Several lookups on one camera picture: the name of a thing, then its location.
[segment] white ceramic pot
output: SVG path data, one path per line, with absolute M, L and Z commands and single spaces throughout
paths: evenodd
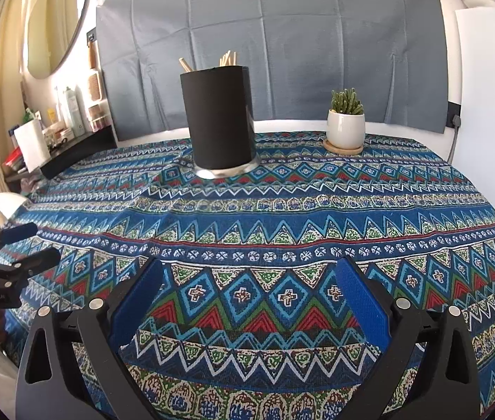
M 327 117 L 327 139 L 335 147 L 355 150 L 364 144 L 366 119 L 362 115 L 346 115 L 329 111 Z

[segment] blue patterned fabric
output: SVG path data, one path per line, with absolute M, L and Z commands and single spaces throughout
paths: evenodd
M 325 151 L 323 133 L 257 135 L 259 168 L 206 181 L 189 140 L 99 153 L 45 183 L 13 223 L 38 235 L 11 261 L 53 246 L 61 263 L 8 314 L 19 361 L 36 310 L 106 297 L 150 255 L 164 283 L 121 356 L 167 418 L 332 419 L 380 352 L 336 285 L 352 256 L 421 308 L 457 305 L 471 331 L 481 410 L 495 401 L 495 210 L 460 172 L 409 139 L 367 136 L 364 153 Z M 86 352 L 93 397 L 109 410 Z M 419 345 L 389 409 L 416 375 Z

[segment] utensil holder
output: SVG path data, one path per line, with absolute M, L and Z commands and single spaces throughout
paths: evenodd
M 189 124 L 195 173 L 234 177 L 259 165 L 255 151 L 249 69 L 224 66 L 186 72 L 181 89 Z

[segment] gray fabric backdrop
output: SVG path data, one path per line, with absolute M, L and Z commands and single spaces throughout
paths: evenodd
M 368 121 L 443 132 L 439 0 L 106 0 L 97 35 L 120 140 L 187 126 L 178 63 L 248 66 L 256 120 L 324 120 L 354 87 Z

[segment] blue gripper pad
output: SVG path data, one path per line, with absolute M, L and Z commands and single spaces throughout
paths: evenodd
M 358 274 L 358 266 L 343 258 L 335 266 L 335 277 L 354 317 L 370 344 L 385 352 L 391 341 L 389 317 L 368 288 L 363 274 Z
M 162 286 L 164 280 L 162 263 L 158 259 L 151 259 L 145 263 L 148 266 L 138 279 L 125 281 L 134 284 L 111 315 L 111 333 L 108 341 L 115 352 L 132 340 Z
M 3 229 L 0 243 L 3 245 L 11 245 L 18 241 L 25 240 L 37 234 L 37 226 L 35 223 L 27 223 Z

